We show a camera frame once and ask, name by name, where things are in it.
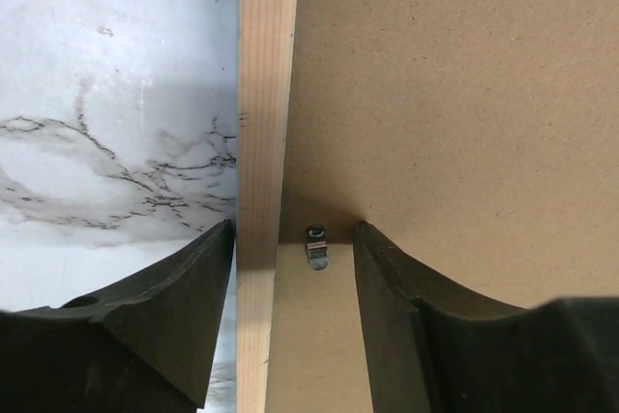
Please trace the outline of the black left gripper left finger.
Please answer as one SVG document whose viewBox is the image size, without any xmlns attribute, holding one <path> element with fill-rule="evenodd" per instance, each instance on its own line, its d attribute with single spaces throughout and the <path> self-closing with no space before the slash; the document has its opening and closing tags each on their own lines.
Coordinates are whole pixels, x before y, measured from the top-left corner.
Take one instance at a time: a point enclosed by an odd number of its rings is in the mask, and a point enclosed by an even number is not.
<svg viewBox="0 0 619 413">
<path fill-rule="evenodd" d="M 205 403 L 235 243 L 221 221 L 70 300 L 1 315 L 5 412 L 194 412 Z"/>
</svg>

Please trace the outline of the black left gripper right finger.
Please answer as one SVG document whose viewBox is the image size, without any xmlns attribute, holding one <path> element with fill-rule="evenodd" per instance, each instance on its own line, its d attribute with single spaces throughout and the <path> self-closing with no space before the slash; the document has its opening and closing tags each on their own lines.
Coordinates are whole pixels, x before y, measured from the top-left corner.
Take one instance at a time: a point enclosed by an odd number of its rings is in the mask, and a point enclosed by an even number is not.
<svg viewBox="0 0 619 413">
<path fill-rule="evenodd" d="M 531 310 L 475 292 L 375 226 L 353 237 L 376 412 L 614 412 L 618 301 L 568 297 Z"/>
</svg>

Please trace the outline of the brown backing board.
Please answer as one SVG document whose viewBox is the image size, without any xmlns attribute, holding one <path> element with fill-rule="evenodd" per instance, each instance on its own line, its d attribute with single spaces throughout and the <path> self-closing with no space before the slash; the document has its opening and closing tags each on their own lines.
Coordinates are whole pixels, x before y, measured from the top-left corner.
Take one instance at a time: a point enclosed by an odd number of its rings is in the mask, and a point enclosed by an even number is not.
<svg viewBox="0 0 619 413">
<path fill-rule="evenodd" d="M 369 412 L 350 232 L 534 307 L 618 291 L 618 0 L 298 0 L 266 408 Z"/>
</svg>

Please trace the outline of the blue wooden picture frame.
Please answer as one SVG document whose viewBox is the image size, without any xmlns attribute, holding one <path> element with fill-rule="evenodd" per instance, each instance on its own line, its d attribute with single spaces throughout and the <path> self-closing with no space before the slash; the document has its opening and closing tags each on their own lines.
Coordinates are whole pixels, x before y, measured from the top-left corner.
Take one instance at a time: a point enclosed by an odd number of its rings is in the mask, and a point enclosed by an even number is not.
<svg viewBox="0 0 619 413">
<path fill-rule="evenodd" d="M 263 413 L 297 0 L 239 0 L 237 409 Z"/>
</svg>

